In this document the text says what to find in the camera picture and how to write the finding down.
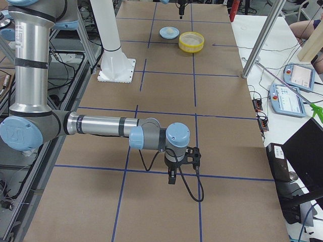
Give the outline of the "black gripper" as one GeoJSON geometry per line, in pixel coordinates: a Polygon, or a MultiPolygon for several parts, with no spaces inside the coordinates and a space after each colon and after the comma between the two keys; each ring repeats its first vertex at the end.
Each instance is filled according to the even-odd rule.
{"type": "Polygon", "coordinates": [[[179,18],[183,19],[184,9],[185,9],[185,0],[178,0],[179,5],[179,18]]]}
{"type": "Polygon", "coordinates": [[[168,167],[168,184],[174,185],[176,183],[176,173],[178,164],[172,161],[166,161],[166,166],[168,167]]]}

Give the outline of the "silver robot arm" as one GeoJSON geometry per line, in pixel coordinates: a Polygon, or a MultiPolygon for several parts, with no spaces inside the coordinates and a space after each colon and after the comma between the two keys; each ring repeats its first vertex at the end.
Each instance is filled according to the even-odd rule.
{"type": "Polygon", "coordinates": [[[49,33],[52,28],[77,29],[76,1],[9,1],[15,21],[15,102],[1,122],[1,138],[11,148],[30,151],[56,137],[91,134],[125,137],[138,150],[165,153],[169,183],[187,163],[190,131],[182,123],[161,128],[153,118],[80,115],[53,110],[47,104],[49,33]]]}

